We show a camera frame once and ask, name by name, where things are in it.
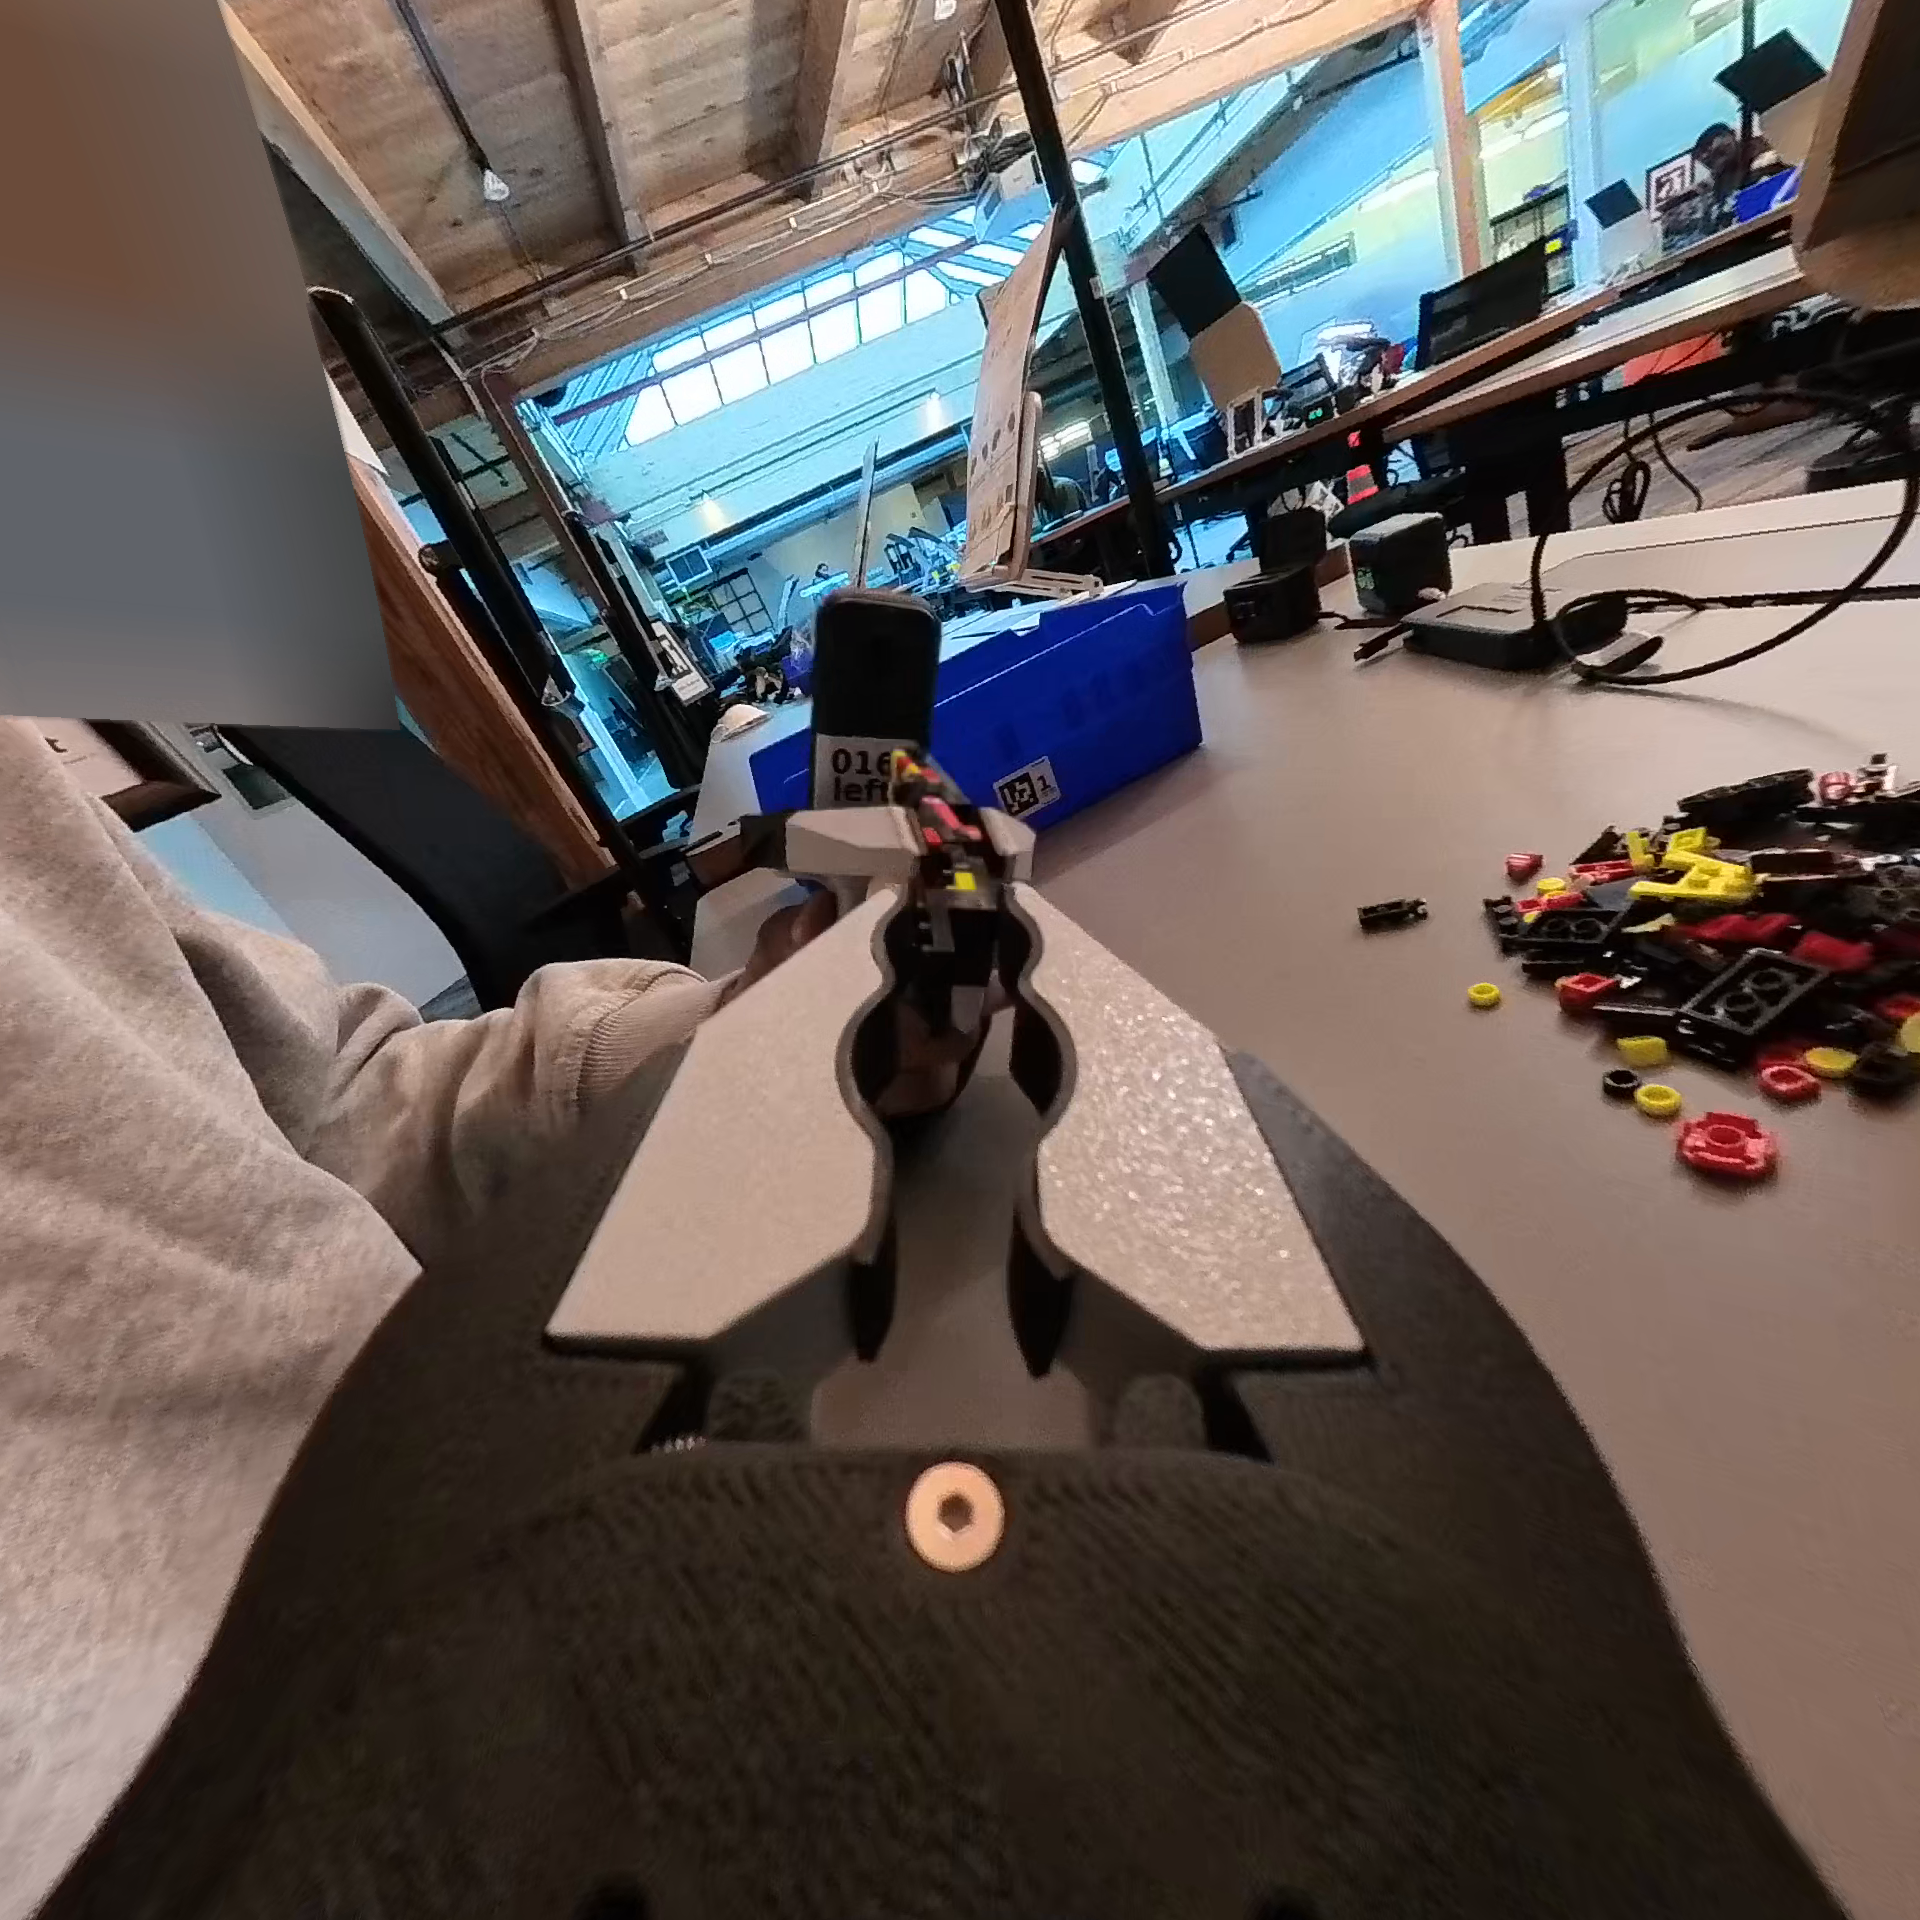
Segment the person's left forearm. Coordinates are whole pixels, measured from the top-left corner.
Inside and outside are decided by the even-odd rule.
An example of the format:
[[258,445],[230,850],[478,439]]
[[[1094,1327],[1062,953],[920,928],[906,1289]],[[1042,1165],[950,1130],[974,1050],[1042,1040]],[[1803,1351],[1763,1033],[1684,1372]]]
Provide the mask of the person's left forearm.
[[535,972],[502,1010],[443,1021],[386,986],[348,986],[307,1157],[424,1257],[744,982],[742,968],[566,961]]

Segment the pile of loose lego pieces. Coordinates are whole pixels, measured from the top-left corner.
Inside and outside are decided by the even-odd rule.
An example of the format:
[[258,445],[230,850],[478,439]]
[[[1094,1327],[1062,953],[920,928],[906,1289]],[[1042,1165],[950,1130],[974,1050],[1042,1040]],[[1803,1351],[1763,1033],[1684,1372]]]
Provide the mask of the pile of loose lego pieces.
[[1827,1100],[1915,1110],[1918,786],[1888,752],[1710,784],[1504,880],[1479,901],[1498,958],[1691,1180],[1774,1181],[1782,1116]]

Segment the large blue storage bin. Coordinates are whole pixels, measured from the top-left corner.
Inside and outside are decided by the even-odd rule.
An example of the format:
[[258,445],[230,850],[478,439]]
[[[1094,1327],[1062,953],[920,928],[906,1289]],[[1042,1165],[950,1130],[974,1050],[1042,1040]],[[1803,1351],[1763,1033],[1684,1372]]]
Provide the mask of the large blue storage bin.
[[906,639],[927,685],[912,753],[1037,832],[1203,744],[1184,581],[1010,607],[959,639],[916,594],[837,589],[815,639],[831,625]]

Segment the black lego assembly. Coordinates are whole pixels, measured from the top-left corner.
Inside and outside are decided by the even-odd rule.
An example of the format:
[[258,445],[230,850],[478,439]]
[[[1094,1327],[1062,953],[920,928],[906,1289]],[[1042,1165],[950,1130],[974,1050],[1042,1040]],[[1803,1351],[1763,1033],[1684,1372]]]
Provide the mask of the black lego assembly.
[[903,929],[886,937],[899,996],[931,1037],[971,1040],[1000,986],[1007,854],[987,814],[924,752],[893,752],[886,798],[906,814],[916,854]]

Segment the person's left hand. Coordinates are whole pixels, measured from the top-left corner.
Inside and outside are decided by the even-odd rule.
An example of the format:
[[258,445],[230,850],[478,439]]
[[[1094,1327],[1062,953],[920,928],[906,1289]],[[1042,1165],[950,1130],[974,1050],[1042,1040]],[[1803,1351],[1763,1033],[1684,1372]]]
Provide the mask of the person's left hand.
[[[716,1007],[732,1006],[781,961],[820,940],[838,918],[838,902],[831,890],[807,880],[794,902],[783,902],[757,929],[748,961],[732,973]],[[895,1068],[880,1093],[870,1094],[870,1108],[884,1120],[912,1120],[946,1110],[965,1089],[976,1055],[983,1048],[991,1021],[1010,1006],[1000,984],[990,984],[978,1018],[959,1029],[932,1029],[924,1010],[912,1002],[895,1006]]]

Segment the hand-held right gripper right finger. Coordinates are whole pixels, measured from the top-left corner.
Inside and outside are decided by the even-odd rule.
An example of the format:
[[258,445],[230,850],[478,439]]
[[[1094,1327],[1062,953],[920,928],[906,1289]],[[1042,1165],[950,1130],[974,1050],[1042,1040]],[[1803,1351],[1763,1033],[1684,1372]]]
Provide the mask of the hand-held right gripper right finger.
[[1021,1101],[1005,1309],[1074,1436],[1125,1393],[1333,1376],[1368,1348],[1216,1033],[1036,884],[1004,897],[1005,1076]]

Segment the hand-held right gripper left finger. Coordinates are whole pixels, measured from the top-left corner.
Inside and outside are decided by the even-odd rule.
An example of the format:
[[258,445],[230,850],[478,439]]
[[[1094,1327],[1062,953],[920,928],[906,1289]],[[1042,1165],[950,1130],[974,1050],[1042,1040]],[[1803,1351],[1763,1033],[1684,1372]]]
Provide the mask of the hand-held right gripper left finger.
[[547,1319],[548,1351],[710,1384],[778,1374],[814,1440],[899,1440],[856,1358],[893,1316],[893,1149],[852,1076],[899,902],[883,884],[702,1024]]

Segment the black office chair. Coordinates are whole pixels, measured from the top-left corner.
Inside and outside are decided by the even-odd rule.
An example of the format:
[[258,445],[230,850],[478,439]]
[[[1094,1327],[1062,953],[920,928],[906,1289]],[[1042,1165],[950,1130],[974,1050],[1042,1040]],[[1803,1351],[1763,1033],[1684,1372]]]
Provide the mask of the black office chair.
[[596,865],[570,880],[414,732],[224,726],[222,738],[424,911],[482,1010],[514,1002],[543,966],[637,954],[623,877]]

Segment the cardboard board on stand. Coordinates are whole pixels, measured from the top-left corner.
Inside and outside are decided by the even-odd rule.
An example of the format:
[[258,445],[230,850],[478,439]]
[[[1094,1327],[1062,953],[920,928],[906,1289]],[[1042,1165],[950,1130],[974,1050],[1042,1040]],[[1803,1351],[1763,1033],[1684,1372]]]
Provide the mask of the cardboard board on stand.
[[1096,589],[1092,576],[1044,568],[1030,551],[1042,399],[1029,391],[1026,377],[1059,250],[1053,225],[1056,214],[1048,212],[984,303],[987,332],[967,441],[967,536],[956,573],[967,592],[1072,601]]

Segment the background wooden desk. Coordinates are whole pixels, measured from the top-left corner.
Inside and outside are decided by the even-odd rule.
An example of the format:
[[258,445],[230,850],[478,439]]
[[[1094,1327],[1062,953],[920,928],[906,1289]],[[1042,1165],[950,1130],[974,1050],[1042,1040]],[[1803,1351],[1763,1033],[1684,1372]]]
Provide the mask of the background wooden desk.
[[1406,375],[1348,414],[1286,431],[1158,486],[1166,516],[1231,510],[1272,488],[1342,474],[1360,456],[1486,415],[1514,399],[1597,377],[1644,352],[1725,332],[1818,297],[1797,261],[1787,214],[1736,225],[1616,285],[1582,294],[1463,352]]

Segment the flat black hub box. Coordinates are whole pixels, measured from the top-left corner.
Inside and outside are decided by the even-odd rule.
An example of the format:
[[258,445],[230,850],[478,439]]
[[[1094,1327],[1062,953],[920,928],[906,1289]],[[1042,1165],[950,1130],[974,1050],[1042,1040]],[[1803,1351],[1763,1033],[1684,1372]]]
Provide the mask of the flat black hub box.
[[1626,592],[1543,582],[1490,582],[1426,596],[1387,612],[1360,604],[1360,614],[1399,631],[1403,644],[1430,658],[1502,674],[1534,674],[1604,650],[1626,633]]

